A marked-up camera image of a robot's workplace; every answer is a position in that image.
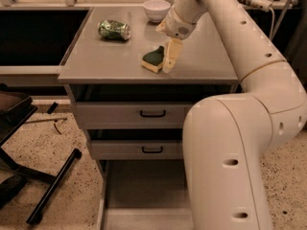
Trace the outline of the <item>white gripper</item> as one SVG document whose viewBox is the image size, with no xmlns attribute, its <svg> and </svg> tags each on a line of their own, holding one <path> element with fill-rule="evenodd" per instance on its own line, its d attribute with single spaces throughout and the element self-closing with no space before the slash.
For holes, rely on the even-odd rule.
<svg viewBox="0 0 307 230">
<path fill-rule="evenodd" d="M 186 39 L 196 28 L 196 16 L 192 11 L 185 8 L 172 6 L 165 18 L 158 24 L 156 30 L 164 33 L 171 38 L 164 47 L 164 59 L 162 62 L 162 71 L 169 73 L 175 67 L 183 44 Z"/>
</svg>

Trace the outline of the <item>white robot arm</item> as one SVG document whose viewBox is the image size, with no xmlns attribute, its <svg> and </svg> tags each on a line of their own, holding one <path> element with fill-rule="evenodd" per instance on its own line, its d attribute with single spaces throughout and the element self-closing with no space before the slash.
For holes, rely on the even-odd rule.
<svg viewBox="0 0 307 230">
<path fill-rule="evenodd" d="M 272 230 L 260 157 L 302 130 L 306 92 L 237 0 L 178 0 L 158 30 L 185 39 L 204 13 L 243 91 L 201 100 L 185 118 L 182 145 L 194 230 Z"/>
</svg>

